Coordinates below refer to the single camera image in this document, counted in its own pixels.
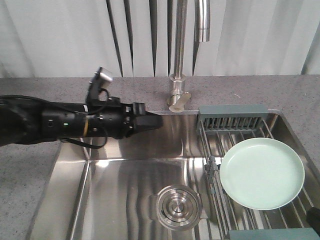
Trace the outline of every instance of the gray countertop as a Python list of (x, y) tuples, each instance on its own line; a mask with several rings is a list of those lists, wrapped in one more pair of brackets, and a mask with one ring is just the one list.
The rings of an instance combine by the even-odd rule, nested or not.
[[(0, 95), (19, 94), (55, 102), (83, 103), (90, 78), (0, 79)], [(320, 171), (320, 75), (190, 77), (186, 110), (200, 105), (264, 104), (283, 112)], [(109, 88), (124, 103), (167, 110), (167, 77), (116, 78)], [(0, 147), (0, 239), (25, 239), (49, 180), (59, 142)]]

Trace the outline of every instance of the faucet handle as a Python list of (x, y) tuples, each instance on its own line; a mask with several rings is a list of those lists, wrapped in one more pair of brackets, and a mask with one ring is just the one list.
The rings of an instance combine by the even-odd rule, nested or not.
[(188, 102), (188, 100), (191, 98), (191, 93), (185, 91), (175, 102), (175, 104), (172, 104), (169, 106), (169, 110), (173, 113), (181, 113), (185, 110), (185, 104)]

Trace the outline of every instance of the white curtain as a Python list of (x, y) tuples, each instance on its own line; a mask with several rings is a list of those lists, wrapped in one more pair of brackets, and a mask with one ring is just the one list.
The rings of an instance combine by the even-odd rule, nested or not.
[[(0, 1), (0, 78), (168, 76), (181, 0)], [(194, 43), (188, 1), (186, 76), (320, 74), (319, 0), (211, 0), (210, 41)]]

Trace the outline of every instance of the faucet spout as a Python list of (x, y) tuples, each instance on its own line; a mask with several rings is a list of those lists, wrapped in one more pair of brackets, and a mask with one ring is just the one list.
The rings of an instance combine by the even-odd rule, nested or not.
[(194, 40), (210, 40), (210, 0), (195, 0)]

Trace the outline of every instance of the faucet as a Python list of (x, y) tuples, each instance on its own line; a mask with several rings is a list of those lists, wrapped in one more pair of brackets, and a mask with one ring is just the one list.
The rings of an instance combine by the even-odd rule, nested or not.
[[(188, 0), (178, 0), (176, 9), (176, 30), (174, 69), (170, 75), (170, 98), (167, 100), (169, 110), (181, 113), (185, 110), (186, 102), (191, 98), (191, 93), (185, 91), (186, 77), (182, 74), (184, 64), (184, 48), (186, 35)], [(195, 23), (194, 41), (208, 42), (210, 38), (210, 0), (194, 0)]]

